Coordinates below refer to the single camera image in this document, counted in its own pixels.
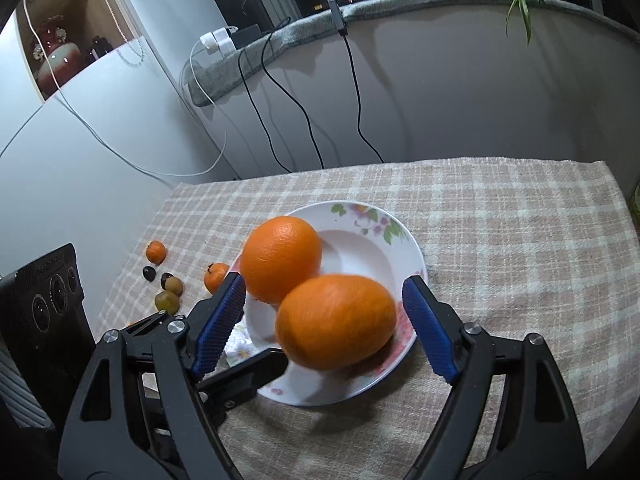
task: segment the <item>black cable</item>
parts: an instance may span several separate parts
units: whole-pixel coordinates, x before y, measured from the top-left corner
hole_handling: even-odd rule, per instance
[[[360,129],[360,119],[362,118],[362,101],[360,99],[360,88],[358,87],[358,79],[356,78],[356,69],[353,65],[353,56],[351,55],[351,47],[349,46],[349,41],[347,40],[346,34],[343,35],[342,38],[344,40],[344,44],[347,46],[347,52],[349,53],[349,62],[351,63],[351,75],[353,75],[353,84],[356,87],[356,95],[358,97],[358,134],[360,138],[367,143],[367,146],[369,146],[374,152],[376,152],[376,155],[380,159],[380,162],[384,163],[384,160],[378,153],[378,150],[371,145],[371,143],[362,134],[362,130]]]
[[[282,27],[284,27],[285,25],[288,25],[291,22],[291,18],[285,18],[284,20],[282,20],[278,26],[276,28],[274,28],[271,33],[269,34],[269,37],[267,38],[267,41],[264,43],[264,46],[262,47],[262,53],[260,54],[260,65],[262,66],[262,70],[264,70],[264,73],[266,74],[266,76],[271,79],[274,83],[276,83],[276,85],[278,86],[278,88],[280,90],[282,90],[287,97],[289,97],[293,102],[295,102],[295,104],[298,105],[298,107],[302,110],[302,113],[305,115],[305,119],[306,119],[306,126],[308,126],[309,128],[309,136],[311,137],[311,141],[314,144],[314,148],[316,149],[316,153],[318,154],[318,159],[320,160],[320,167],[324,170],[324,160],[322,160],[322,155],[320,155],[320,149],[318,149],[318,144],[316,143],[316,138],[314,137],[313,131],[311,130],[311,120],[309,119],[309,115],[306,113],[305,107],[303,107],[303,105],[301,105],[298,100],[293,97],[293,95],[291,95],[289,92],[287,92],[287,89],[284,88],[284,86],[282,86],[280,83],[278,83],[273,76],[271,76],[271,74],[268,72],[267,67],[265,67],[264,65],[264,52],[267,49],[267,45],[270,43],[271,41],[271,37],[273,36],[274,32],[276,32],[277,30],[280,30]]]
[[[251,97],[251,92],[249,92],[249,87],[246,84],[246,79],[244,79],[244,74],[242,73],[242,67],[240,66],[240,58],[242,57],[242,54],[244,54],[244,49],[241,50],[240,55],[238,56],[238,70],[240,71],[240,77],[242,78],[242,83],[244,84],[244,89],[246,90],[247,95],[249,96],[249,101],[251,101],[251,104],[254,107],[255,113],[258,115],[258,119],[260,119],[260,124],[262,125],[262,129],[264,130],[264,132],[267,134],[267,139],[269,139],[269,147],[271,148],[271,153],[273,153],[273,158],[276,159],[276,162],[278,163],[278,165],[287,173],[292,173],[291,170],[289,170],[286,166],[284,166],[279,160],[278,160],[278,156],[276,155],[275,150],[273,149],[273,143],[271,142],[271,136],[269,135],[269,131],[267,130],[267,127],[264,125],[264,121],[262,120],[262,116],[260,115],[260,112],[258,111],[258,107],[255,105],[254,103],[254,98]]]

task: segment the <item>white charger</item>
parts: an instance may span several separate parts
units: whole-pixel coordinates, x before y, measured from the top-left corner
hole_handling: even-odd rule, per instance
[[[233,40],[229,36],[229,33],[233,34],[237,32],[237,27],[223,27],[213,32],[207,32],[200,37],[200,43],[207,49],[207,53],[215,54],[220,52],[222,57],[227,57],[236,51],[236,46]]]

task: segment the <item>white cabinet door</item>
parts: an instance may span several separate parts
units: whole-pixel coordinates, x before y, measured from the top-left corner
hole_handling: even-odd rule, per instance
[[[139,166],[164,173],[208,168],[218,149],[142,45],[141,64],[125,44],[64,85],[65,97],[106,143]],[[137,42],[133,48],[140,48]],[[234,176],[224,159],[197,178],[162,182],[141,174],[101,146],[54,95],[0,158],[0,274],[73,243],[94,326],[124,261],[175,185]]]
[[[13,134],[42,106],[29,75],[15,13],[0,32],[0,152]]]

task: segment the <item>white plate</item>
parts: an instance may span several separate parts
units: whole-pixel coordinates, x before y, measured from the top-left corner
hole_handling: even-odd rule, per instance
[[[427,281],[420,247],[399,220],[361,202],[320,202],[289,213],[313,226],[322,239],[321,274],[359,274],[386,287],[396,302],[396,332],[377,354],[356,365],[331,372],[309,370],[291,362],[287,371],[258,390],[268,399],[293,406],[322,406],[349,399],[379,383],[398,366],[415,341],[402,307],[402,282],[414,274]],[[238,271],[238,259],[231,270]],[[276,310],[247,295],[244,318],[226,345],[229,365],[278,347]]]

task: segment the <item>red vase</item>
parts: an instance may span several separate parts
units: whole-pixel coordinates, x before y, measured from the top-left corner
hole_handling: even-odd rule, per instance
[[[37,28],[38,37],[42,42],[49,63],[44,59],[37,41],[34,41],[33,55],[42,59],[38,70],[38,86],[47,96],[53,95],[58,87],[51,75],[51,69],[58,84],[62,86],[84,68],[84,57],[75,43],[66,41],[66,31],[60,27],[62,16],[53,16]]]

